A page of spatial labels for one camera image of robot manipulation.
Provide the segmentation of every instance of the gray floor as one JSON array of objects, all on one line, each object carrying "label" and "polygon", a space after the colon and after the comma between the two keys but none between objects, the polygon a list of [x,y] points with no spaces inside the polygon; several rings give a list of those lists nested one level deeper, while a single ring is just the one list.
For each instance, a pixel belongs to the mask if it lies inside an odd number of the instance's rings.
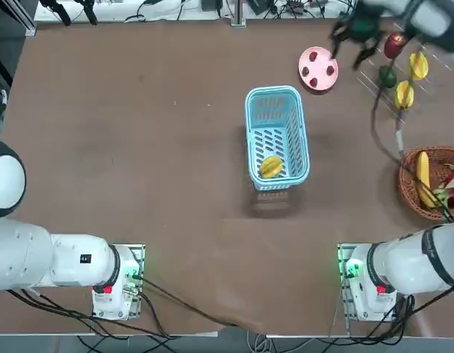
[{"label": "gray floor", "polygon": [[[99,341],[96,337],[83,337],[84,341],[91,346]],[[291,349],[305,340],[294,338],[275,339],[278,351]],[[245,331],[241,329],[225,329],[220,332],[218,338],[179,338],[169,343],[170,348],[183,353],[248,353]],[[40,353],[85,353],[88,351],[76,337],[72,336],[21,336],[0,337],[0,353],[23,353],[29,352],[29,347],[39,347]],[[102,353],[142,353],[154,346],[154,342],[147,337],[137,336],[129,341],[115,341],[106,339],[97,349]],[[313,341],[307,346],[295,352],[320,353],[326,345],[319,341]],[[158,348],[155,352],[169,352]],[[427,339],[409,338],[404,339],[397,346],[350,346],[331,347],[328,353],[434,353],[454,352],[454,339]]]}]

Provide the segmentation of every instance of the banana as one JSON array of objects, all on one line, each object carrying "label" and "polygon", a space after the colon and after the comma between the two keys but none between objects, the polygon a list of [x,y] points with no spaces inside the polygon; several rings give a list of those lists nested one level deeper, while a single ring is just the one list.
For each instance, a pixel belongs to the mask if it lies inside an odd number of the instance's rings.
[{"label": "banana", "polygon": [[[430,188],[430,160],[428,158],[428,154],[425,151],[422,151],[418,156],[418,163],[417,163],[417,176],[418,179],[426,185],[426,187]],[[417,190],[419,199],[423,204],[426,205],[428,208],[436,207],[435,198],[429,192],[427,192],[426,188],[424,188],[420,183],[417,184]]]}]

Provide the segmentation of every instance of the yellow fruit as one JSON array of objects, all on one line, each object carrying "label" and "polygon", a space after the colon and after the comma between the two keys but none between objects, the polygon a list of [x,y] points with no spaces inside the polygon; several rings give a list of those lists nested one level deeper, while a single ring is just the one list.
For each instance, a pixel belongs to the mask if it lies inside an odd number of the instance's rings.
[{"label": "yellow fruit", "polygon": [[[430,188],[430,160],[428,158],[428,154],[423,151],[418,156],[418,163],[417,163],[417,176],[418,179],[426,185],[426,187]],[[417,183],[417,190],[419,199],[423,204],[426,205],[428,208],[434,208],[435,205],[435,198],[432,194],[430,194],[427,189],[421,186],[420,183]]]},{"label": "yellow fruit", "polygon": [[422,52],[410,55],[410,70],[413,79],[424,79],[428,75],[428,61]]},{"label": "yellow fruit", "polygon": [[413,105],[414,89],[408,81],[402,81],[395,90],[395,105],[407,109]]},{"label": "yellow fruit", "polygon": [[264,179],[274,178],[281,172],[283,161],[281,158],[272,156],[263,161],[259,171]]}]

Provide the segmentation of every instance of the blue plastic basket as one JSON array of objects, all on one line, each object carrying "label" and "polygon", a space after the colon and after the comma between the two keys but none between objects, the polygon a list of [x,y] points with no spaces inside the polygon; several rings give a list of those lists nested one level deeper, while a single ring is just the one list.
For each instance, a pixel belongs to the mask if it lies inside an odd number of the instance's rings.
[{"label": "blue plastic basket", "polygon": [[[309,150],[300,94],[290,86],[255,88],[245,100],[248,172],[257,190],[279,190],[298,185],[309,174]],[[263,161],[277,156],[281,172],[263,179]]]}]

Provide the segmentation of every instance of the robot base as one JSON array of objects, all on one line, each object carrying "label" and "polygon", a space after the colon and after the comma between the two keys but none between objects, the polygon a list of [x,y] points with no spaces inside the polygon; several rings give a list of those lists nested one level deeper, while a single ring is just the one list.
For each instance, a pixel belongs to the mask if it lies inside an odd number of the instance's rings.
[{"label": "robot base", "polygon": [[143,275],[145,245],[114,244],[120,256],[120,272],[115,285],[107,293],[92,290],[93,316],[107,320],[129,320],[140,316],[142,281],[131,276]]},{"label": "robot base", "polygon": [[[397,292],[379,293],[367,270],[371,244],[339,244],[342,294],[347,317],[359,321],[381,321],[395,305]],[[394,314],[385,321],[392,321]]]}]

